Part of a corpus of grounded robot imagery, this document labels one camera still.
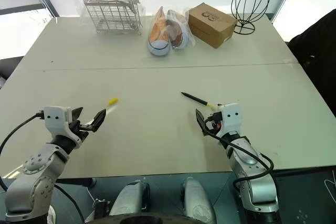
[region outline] black cable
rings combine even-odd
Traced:
[[[256,155],[252,154],[251,152],[245,150],[244,148],[241,148],[241,147],[238,146],[238,145],[235,145],[235,144],[229,142],[229,141],[226,140],[226,139],[222,139],[222,138],[220,138],[219,136],[216,136],[215,134],[213,134],[213,133],[208,129],[208,127],[206,126],[206,123],[207,123],[207,122],[210,122],[210,120],[209,120],[209,119],[206,119],[206,120],[204,121],[204,123],[205,123],[205,131],[206,131],[206,133],[207,133],[209,136],[211,136],[211,137],[213,137],[213,138],[219,140],[221,143],[225,143],[225,144],[227,144],[227,145],[230,145],[231,147],[234,147],[234,148],[236,148],[236,149],[238,149],[238,150],[240,150],[240,151],[246,153],[246,154],[249,155],[250,157],[254,158],[256,161],[258,161],[259,163],[261,163],[261,165],[266,169],[266,171],[264,171],[264,172],[262,172],[262,173],[260,173],[260,174],[253,175],[253,176],[248,176],[248,177],[243,177],[243,178],[238,178],[238,179],[234,180],[234,181],[233,181],[233,186],[235,187],[236,190],[239,191],[239,188],[236,186],[236,183],[237,183],[237,182],[246,181],[246,180],[251,180],[251,179],[256,179],[256,178],[261,178],[261,177],[266,176],[267,174],[271,174],[271,173],[272,173],[272,170],[273,170],[273,168],[274,168],[274,164],[273,164],[272,160],[271,160],[269,157],[267,157],[266,155],[264,155],[264,154],[261,153],[261,156],[262,156],[263,158],[265,158],[265,159],[270,163],[270,167],[268,167],[268,166],[267,166],[267,165],[266,165],[266,164],[265,164],[259,157],[257,157]]]
[[[26,123],[29,123],[31,120],[33,120],[34,118],[37,118],[41,116],[41,113],[38,112],[35,115],[33,115],[32,117],[28,118],[26,121],[24,121],[22,124],[20,124],[19,126],[17,126],[15,129],[13,129],[8,136],[6,136],[5,140],[2,142],[1,146],[0,146],[0,156],[1,156],[1,152],[3,150],[3,148],[5,147],[5,144],[7,143],[7,141],[9,140],[9,138],[19,129],[21,128],[23,125],[25,125]],[[8,187],[5,185],[4,181],[2,180],[1,176],[0,176],[0,186],[2,187],[2,189],[4,191],[7,191]]]
[[[79,217],[80,217],[80,219],[81,219],[81,221],[84,223],[85,222],[85,219],[84,219],[84,216],[83,216],[83,214],[82,214],[82,212],[80,211],[80,209],[79,209],[79,206],[77,205],[77,203],[76,203],[76,201],[66,192],[66,191],[64,191],[64,189],[63,188],[61,188],[60,186],[58,186],[58,185],[56,185],[55,184],[55,187],[61,192],[61,193],[63,193],[68,199],[70,199],[70,201],[73,203],[73,205],[75,206],[75,208],[76,208],[76,210],[77,210],[77,212],[78,212],[78,214],[79,214]]]

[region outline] wire hat stand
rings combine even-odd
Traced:
[[[137,32],[141,21],[138,0],[84,0],[84,4],[98,33]]]
[[[265,14],[270,0],[232,0],[231,13],[238,20],[234,32],[252,34],[256,27],[254,22]]]

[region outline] metal leg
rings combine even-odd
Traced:
[[[216,224],[215,210],[202,185],[194,178],[187,178],[181,186],[184,215],[206,224]]]
[[[95,178],[61,178],[56,180],[56,183],[85,186],[89,189],[96,185]]]
[[[121,190],[109,215],[133,214],[148,211],[149,202],[149,184],[141,180],[136,180]]]

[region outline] wire basket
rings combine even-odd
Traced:
[[[139,32],[138,3],[138,0],[84,0],[97,32]]]

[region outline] sneaker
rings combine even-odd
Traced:
[[[56,212],[52,206],[49,207],[48,216],[47,216],[48,224],[56,224]]]
[[[167,13],[167,30],[174,49],[183,49],[188,45],[188,23],[186,18],[174,10]]]
[[[170,50],[169,36],[166,27],[166,17],[161,6],[155,14],[152,28],[147,41],[149,51],[156,56],[168,54]]]

